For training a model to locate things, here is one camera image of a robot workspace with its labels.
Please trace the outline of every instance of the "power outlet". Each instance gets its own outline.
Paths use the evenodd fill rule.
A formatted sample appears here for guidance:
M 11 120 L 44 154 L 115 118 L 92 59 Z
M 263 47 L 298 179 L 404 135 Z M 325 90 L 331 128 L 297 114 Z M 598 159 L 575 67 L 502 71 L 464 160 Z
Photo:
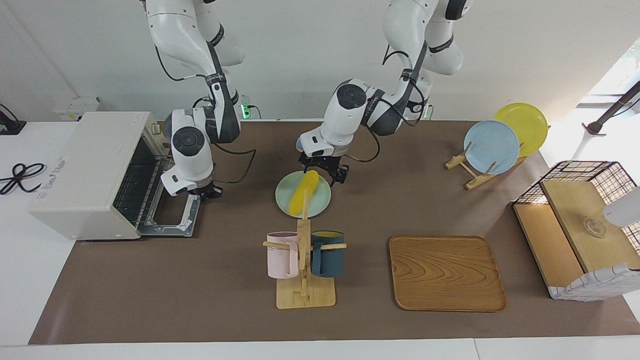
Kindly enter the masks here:
M 61 121 L 78 121 L 87 111 L 106 111 L 106 108 L 96 97 L 79 97 L 58 103 L 53 111 Z
M 242 95 L 240 107 L 242 108 L 242 116 L 245 119 L 251 118 L 251 109 L 249 109 L 249 105 L 251 105 L 251 100 L 247 95 Z

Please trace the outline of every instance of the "table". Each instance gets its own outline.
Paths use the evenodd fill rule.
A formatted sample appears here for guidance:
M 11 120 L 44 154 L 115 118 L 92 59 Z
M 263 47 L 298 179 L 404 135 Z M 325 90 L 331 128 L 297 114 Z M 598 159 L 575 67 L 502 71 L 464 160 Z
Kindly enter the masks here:
M 329 208 L 312 221 L 314 230 L 342 231 L 349 244 L 334 307 L 278 310 L 261 246 L 267 233 L 295 227 L 294 219 L 277 208 L 273 192 L 283 176 L 301 168 L 295 139 L 315 124 L 252 123 L 230 146 L 235 151 L 258 148 L 250 173 L 244 182 L 224 186 L 222 198 L 201 207 L 194 237 L 76 243 L 30 342 L 640 333 L 622 297 L 589 304 L 549 298 L 509 206 L 547 171 L 539 155 L 473 191 L 463 187 L 466 173 L 444 169 L 473 124 L 402 127 L 381 138 L 376 161 L 351 162 L 347 182 L 333 187 Z M 359 135 L 349 151 L 366 158 L 375 145 L 366 132 Z M 217 176 L 224 179 L 239 177 L 248 161 L 217 150 L 214 159 Z M 182 211 L 182 206 L 167 205 L 161 205 L 169 210 L 166 216 Z M 400 310 L 393 301 L 388 263 L 388 239 L 398 234 L 484 237 L 502 277 L 507 309 L 495 314 Z
M 54 161 L 69 131 L 76 123 L 29 123 L 20 138 L 0 138 L 1 168 L 6 169 L 18 161 Z M 19 146 L 22 152 L 15 151 Z M 0 261 L 0 345 L 25 345 L 33 331 L 42 307 L 71 250 L 72 243 L 49 228 L 26 216 L 26 201 L 32 195 L 12 195 L 0 200 L 0 237 L 3 254 L 12 254 L 11 261 L 3 256 Z M 4 221 L 7 214 L 13 222 Z M 20 243 L 11 241 L 19 238 Z M 588 337 L 588 338 L 519 338 L 487 340 L 419 340 L 419 341 L 338 341 L 302 343 L 183 343 L 183 344 L 103 344 L 63 345 L 50 347 L 1 347 L 0 357 L 23 359 L 70 359 L 91 354 L 96 358 L 127 356 L 134 359 L 169 359 L 177 354 L 193 359 L 246 359 L 260 354 L 265 359 L 279 359 L 281 355 L 294 355 L 304 349 L 314 359 L 314 349 L 324 349 L 336 358 L 365 354 L 369 359 L 388 359 L 390 354 L 409 357 L 437 357 L 442 359 L 548 359 L 570 348 L 572 354 L 583 359 L 603 359 L 611 354 L 632 358 L 640 352 L 640 336 Z

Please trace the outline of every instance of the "brown table mat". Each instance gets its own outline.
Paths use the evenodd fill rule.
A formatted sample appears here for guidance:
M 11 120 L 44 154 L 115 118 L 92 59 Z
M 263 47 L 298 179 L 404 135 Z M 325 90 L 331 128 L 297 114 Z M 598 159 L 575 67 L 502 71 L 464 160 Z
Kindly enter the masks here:
M 499 338 L 640 334 L 622 297 L 552 300 L 509 201 L 547 170 L 539 153 L 472 191 L 461 168 L 443 164 L 462 150 L 473 122 L 403 126 L 380 139 L 372 163 L 351 160 L 312 228 L 345 233 L 337 304 L 278 310 L 266 275 L 267 233 L 294 230 L 274 190 L 300 170 L 296 137 L 316 123 L 244 123 L 232 150 L 258 148 L 241 184 L 203 205 L 193 238 L 77 242 L 30 344 Z M 361 129 L 350 153 L 375 151 Z M 238 178 L 248 158 L 214 150 L 220 179 Z M 171 209 L 180 212 L 179 207 Z M 400 310 L 393 298 L 388 240 L 395 234 L 478 235 L 491 245 L 509 306 L 499 313 Z

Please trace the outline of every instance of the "white toaster oven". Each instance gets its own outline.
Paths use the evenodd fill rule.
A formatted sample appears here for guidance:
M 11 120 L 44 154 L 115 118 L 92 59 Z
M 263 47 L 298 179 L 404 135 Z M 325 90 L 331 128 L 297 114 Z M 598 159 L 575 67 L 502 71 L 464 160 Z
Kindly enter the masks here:
M 150 112 L 88 112 L 40 187 L 29 213 L 72 240 L 191 236 L 200 198 L 178 225 L 159 225 L 160 175 L 172 164 Z

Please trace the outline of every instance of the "mug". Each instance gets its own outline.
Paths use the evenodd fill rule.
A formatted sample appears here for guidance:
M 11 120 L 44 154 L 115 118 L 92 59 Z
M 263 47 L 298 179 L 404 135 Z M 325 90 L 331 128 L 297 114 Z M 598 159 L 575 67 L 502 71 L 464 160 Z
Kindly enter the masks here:
M 320 250 L 322 245 L 344 243 L 344 234 L 339 231 L 314 231 L 311 233 L 313 256 L 311 274 L 320 277 L 338 277 L 342 275 L 344 249 Z
M 298 276 L 298 234 L 279 231 L 267 234 L 267 241 L 288 244 L 289 250 L 267 247 L 267 273 L 274 279 L 291 279 Z

